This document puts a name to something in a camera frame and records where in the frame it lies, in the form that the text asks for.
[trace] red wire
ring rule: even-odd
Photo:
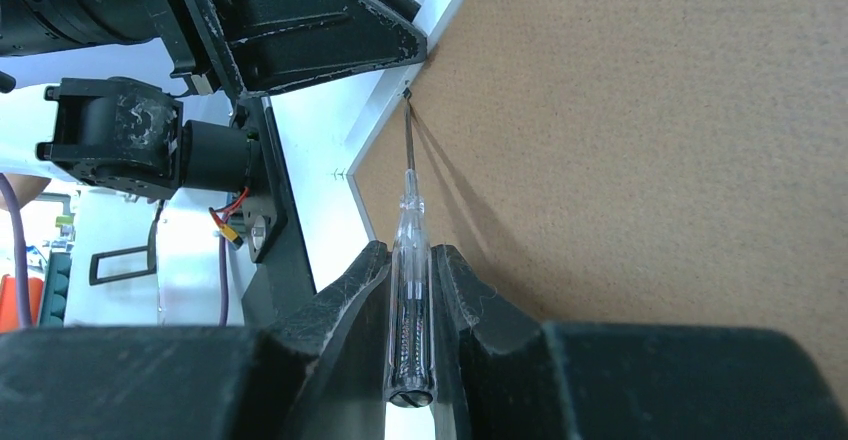
[[[241,195],[239,195],[239,197],[236,199],[236,201],[234,201],[232,204],[230,204],[226,207],[219,208],[218,210],[215,210],[215,211],[218,212],[218,213],[222,213],[222,212],[232,213],[232,212],[236,211],[239,207],[241,207],[241,204],[244,203],[244,200],[247,198],[248,194],[250,194],[250,189],[245,187],[244,191],[241,192]]]
[[[241,204],[244,203],[247,196],[250,194],[250,189],[245,187],[244,191],[241,192],[241,195],[234,201],[232,204],[219,208],[215,210],[213,208],[209,208],[209,214],[212,215],[212,219],[215,221],[215,224],[219,227],[227,223],[227,220],[241,207]],[[219,213],[224,214],[224,218],[218,216]]]

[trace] orange object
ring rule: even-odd
[[[0,333],[11,332],[20,327],[18,324],[18,306],[15,299],[17,285],[15,277],[4,275],[0,280]],[[38,323],[41,307],[41,295],[44,293],[44,281],[40,278],[29,279],[29,310],[33,325]]]

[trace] brown cork surface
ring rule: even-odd
[[[467,0],[413,85],[433,242],[544,318],[765,326],[848,405],[848,0]],[[391,243],[396,112],[356,174]]]

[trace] transparent screwdriver handle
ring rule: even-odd
[[[402,407],[433,401],[430,238],[414,170],[406,171],[398,231],[392,248],[387,394]]]

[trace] screw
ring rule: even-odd
[[[253,228],[250,229],[250,240],[253,242],[254,250],[261,250],[262,246],[265,245],[267,232],[268,220],[261,215],[257,216]]]

